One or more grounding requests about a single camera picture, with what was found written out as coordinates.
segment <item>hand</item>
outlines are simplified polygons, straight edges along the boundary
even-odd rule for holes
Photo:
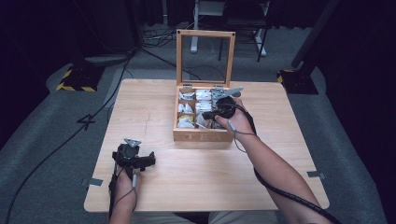
[[[235,101],[235,103],[237,105],[240,105],[240,106],[242,106],[245,109],[244,105],[242,104],[242,101],[239,98],[234,98],[233,100]],[[240,141],[244,136],[250,135],[250,134],[244,134],[244,133],[254,134],[252,129],[251,129],[251,127],[250,127],[250,123],[248,122],[247,117],[238,108],[235,109],[235,113],[230,118],[231,122],[233,123],[233,126],[235,126],[236,133],[231,129],[227,119],[225,119],[225,118],[223,118],[221,116],[215,116],[215,120],[219,124],[221,124],[221,126],[226,128],[230,135],[235,136],[235,138],[238,141]]]

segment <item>open lid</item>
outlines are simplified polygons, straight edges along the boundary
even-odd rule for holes
[[[196,37],[198,52],[191,53],[187,44]],[[177,85],[230,88],[234,44],[235,32],[177,30]]]

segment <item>wooden table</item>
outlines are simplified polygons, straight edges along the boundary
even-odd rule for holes
[[[329,206],[287,95],[278,83],[231,82],[244,87],[243,103],[258,136],[303,176],[322,207]],[[246,153],[231,143],[174,142],[176,81],[125,79],[120,85],[111,120],[84,207],[89,212],[108,211],[108,183],[114,169],[113,151],[123,138],[142,141],[140,156],[155,152],[154,166],[142,172],[136,211],[225,211],[276,209],[264,186],[256,179]]]

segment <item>wire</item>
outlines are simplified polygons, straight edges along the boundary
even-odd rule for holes
[[[187,29],[189,29],[189,27],[191,27],[192,25],[194,25],[195,24],[195,21],[194,22],[192,22],[192,23],[190,23],[186,28],[184,28],[185,30],[187,30]]]
[[[8,211],[7,211],[7,217],[6,217],[6,224],[9,223],[9,218],[11,217],[11,211],[12,211],[12,207],[14,206],[15,200],[18,197],[18,194],[21,192],[21,189],[23,188],[24,184],[28,181],[28,179],[32,176],[32,174],[47,160],[49,159],[53,154],[55,154],[57,151],[59,151],[62,147],[64,147],[64,145],[66,145],[70,140],[72,140],[82,129],[85,128],[85,126],[90,123],[91,120],[93,120],[93,118],[95,118],[104,108],[105,106],[110,102],[110,99],[113,98],[113,96],[115,95],[115,93],[117,92],[117,89],[122,81],[122,75],[125,71],[126,65],[129,63],[129,61],[131,61],[132,57],[134,56],[134,53],[131,55],[131,57],[128,59],[128,61],[124,64],[122,72],[121,72],[121,76],[120,76],[120,80],[117,84],[116,89],[113,91],[113,93],[111,94],[111,96],[107,99],[107,101],[91,116],[89,117],[88,121],[86,123],[84,123],[83,125],[81,125],[81,127],[79,127],[71,136],[69,136],[64,142],[62,142],[58,147],[56,147],[46,158],[44,158],[30,173],[28,176],[26,176],[23,181],[21,182],[20,186],[18,187],[17,191],[15,192],[14,196],[12,197],[11,203],[8,207]]]
[[[158,35],[156,30],[145,30],[145,31],[143,31],[143,36],[146,35],[146,33],[148,33],[148,35],[147,35],[148,38]]]
[[[143,47],[146,48],[163,47],[169,42],[176,40],[176,28],[174,28],[170,34],[167,34],[169,30],[170,30],[169,28],[166,29],[161,35],[157,35],[157,32],[154,31],[156,35],[149,35],[148,37],[144,38]],[[146,42],[147,40],[157,40],[157,43],[156,44],[147,43]]]
[[[114,50],[112,48],[109,48],[103,41],[101,38],[99,38],[99,36],[96,34],[96,32],[93,30],[93,28],[91,27],[90,23],[88,22],[87,17],[84,15],[84,13],[82,12],[81,7],[78,5],[78,2],[76,0],[73,0],[74,4],[76,5],[78,12],[81,14],[82,18],[84,19],[84,21],[87,23],[88,27],[91,30],[91,33],[95,36],[95,38],[97,39],[97,41],[107,50],[109,50],[110,52],[113,53],[131,53],[131,51],[133,51],[133,49],[131,49],[131,51],[117,51]]]
[[[127,71],[128,73],[129,73],[129,75],[131,75],[131,78],[134,78],[134,75],[132,75],[132,73],[128,70],[128,69],[125,69],[125,71]],[[113,102],[113,104],[111,104],[109,107],[108,107],[108,110],[107,110],[107,124],[110,122],[110,110],[112,110],[112,106],[115,104],[116,102]]]
[[[194,68],[201,68],[201,67],[209,67],[209,68],[212,68],[212,69],[218,71],[218,72],[220,73],[220,75],[222,76],[222,78],[225,79],[225,76],[224,76],[223,72],[222,72],[221,70],[219,70],[217,67],[214,67],[214,66],[210,66],[210,65],[198,65],[198,66],[185,67],[185,68],[194,69]]]
[[[254,133],[241,133],[241,132],[238,132],[236,129],[233,129],[233,140],[235,141],[235,144],[236,144],[236,140],[235,140],[236,133],[251,134],[251,135],[255,135],[255,136],[258,136],[258,135],[257,135],[257,133],[256,133],[256,131],[255,131],[255,128],[253,128],[253,127],[254,127],[253,119],[252,119],[252,117],[248,114],[248,112],[247,112],[242,106],[240,106],[240,105],[236,105],[235,107],[238,108],[239,110],[241,110],[241,111],[245,114],[245,116],[247,116],[247,119],[249,120],[250,126],[252,127],[252,130],[253,130],[253,132],[254,132]],[[241,151],[247,153],[245,150],[242,150],[241,148],[239,148],[239,146],[238,146],[237,144],[236,144],[236,146],[238,147],[239,150],[241,150]],[[271,190],[271,191],[277,193],[277,194],[280,195],[280,196],[283,196],[283,197],[285,197],[285,198],[291,199],[291,200],[293,200],[293,201],[295,201],[295,202],[297,202],[297,203],[299,203],[299,204],[302,204],[302,205],[304,205],[304,206],[306,206],[306,207],[312,209],[313,211],[317,212],[318,214],[322,215],[323,217],[326,217],[327,219],[329,219],[332,223],[341,224],[341,222],[340,222],[336,217],[332,216],[332,215],[331,215],[330,213],[328,213],[326,210],[324,210],[324,209],[322,209],[321,207],[315,205],[314,203],[311,203],[311,202],[309,202],[309,201],[307,201],[307,200],[305,200],[305,199],[303,199],[303,198],[300,198],[299,196],[294,195],[294,194],[292,194],[292,193],[288,193],[288,192],[286,192],[286,191],[284,191],[284,190],[277,189],[276,187],[274,187],[274,186],[268,184],[268,183],[260,176],[260,174],[257,172],[256,168],[254,168],[254,174],[255,174],[255,176],[257,177],[257,179],[260,181],[260,183],[262,183],[262,184],[263,184],[266,188],[268,188],[269,190]]]
[[[159,59],[159,60],[161,60],[161,61],[163,61],[163,62],[165,62],[165,63],[168,63],[168,64],[170,64],[170,65],[172,65],[172,66],[174,66],[174,67],[177,67],[177,65],[176,65],[175,63],[172,63],[172,62],[170,62],[170,61],[167,61],[167,60],[165,60],[164,58],[162,58],[162,57],[160,57],[160,56],[158,56],[158,55],[155,55],[155,54],[149,52],[149,51],[146,50],[146,49],[140,48],[140,50],[141,50],[142,52],[144,52],[144,53],[150,55],[150,56],[153,56],[154,58],[157,58],[157,59]],[[193,77],[196,77],[198,80],[202,80],[200,77],[198,77],[197,75],[195,75],[194,73],[192,73],[192,72],[190,72],[190,71],[188,71],[188,70],[186,70],[186,69],[182,69],[182,71],[184,71],[184,72],[186,72],[186,73],[192,75]]]
[[[127,193],[125,193],[124,195],[122,195],[122,197],[120,197],[113,205],[113,211],[116,208],[117,203],[119,203],[119,201],[121,201],[123,198],[125,198],[126,196],[128,196],[131,192],[134,193],[134,209],[132,210],[132,212],[136,209],[137,207],[137,192],[136,192],[136,188],[134,186],[132,186],[131,190],[129,190]]]

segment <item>chair leg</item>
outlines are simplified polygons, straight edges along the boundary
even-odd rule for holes
[[[264,48],[264,42],[265,42],[265,37],[267,37],[267,31],[268,31],[268,28],[265,27],[264,35],[262,36],[262,45],[260,46],[259,58],[257,58],[257,62],[259,62],[260,58],[262,57],[262,49]]]

